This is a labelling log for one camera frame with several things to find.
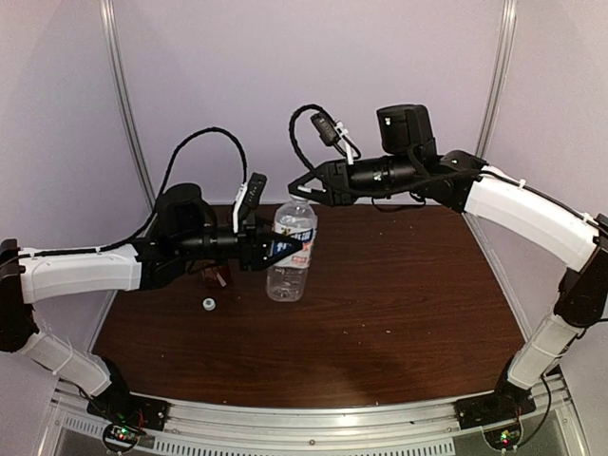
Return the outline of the white bottle cap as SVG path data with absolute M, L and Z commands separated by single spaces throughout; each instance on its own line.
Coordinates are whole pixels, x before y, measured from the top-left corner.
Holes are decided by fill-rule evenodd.
M 201 305 L 202 308 L 207 312 L 211 312 L 217 307 L 216 301 L 210 297 L 203 299 Z

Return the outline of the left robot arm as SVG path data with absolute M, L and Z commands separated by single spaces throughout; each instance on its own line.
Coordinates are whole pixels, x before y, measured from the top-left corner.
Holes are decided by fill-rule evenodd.
M 185 275 L 198 261 L 238 261 L 244 271 L 264 271 L 302 250 L 301 240 L 270 229 L 254 211 L 262 186 L 243 185 L 233 220 L 219 224 L 194 183 L 170 187 L 157 199 L 153 227 L 119 247 L 75 250 L 23 249 L 16 239 L 1 243 L 1 350 L 21 353 L 60 378 L 99 398 L 117 422 L 137 411 L 119 370 L 94 360 L 66 341 L 42 332 L 34 303 L 48 298 L 98 291 L 151 291 Z

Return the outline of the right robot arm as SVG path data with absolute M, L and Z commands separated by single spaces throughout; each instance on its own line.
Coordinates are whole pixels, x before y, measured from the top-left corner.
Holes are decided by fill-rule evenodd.
M 607 302 L 607 218 L 576 211 L 462 150 L 437 152 L 428 109 L 397 104 L 377 109 L 384 156 L 363 159 L 347 129 L 318 104 L 299 107 L 288 123 L 295 155 L 307 172 L 290 194 L 329 206 L 408 193 L 419 202 L 489 220 L 542 247 L 566 271 L 558 298 L 533 335 L 507 362 L 487 398 L 503 420 L 556 367 L 571 343 L 603 321 Z

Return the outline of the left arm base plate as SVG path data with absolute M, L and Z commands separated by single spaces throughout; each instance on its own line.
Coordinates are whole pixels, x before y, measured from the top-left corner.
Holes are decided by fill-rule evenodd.
M 101 434 L 104 446 L 111 452 L 125 453 L 154 445 L 155 432 L 164 431 L 169 403 L 130 395 L 123 408 L 104 405 L 99 399 L 87 400 L 86 411 L 106 421 Z

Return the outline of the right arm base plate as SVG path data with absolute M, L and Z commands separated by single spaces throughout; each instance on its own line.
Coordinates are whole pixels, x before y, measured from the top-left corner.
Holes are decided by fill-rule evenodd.
M 516 403 L 492 392 L 460 399 L 454 403 L 454 409 L 461 430 L 479 428 L 490 448 L 507 452 L 523 439 L 521 419 L 534 412 L 536 404 L 531 398 Z

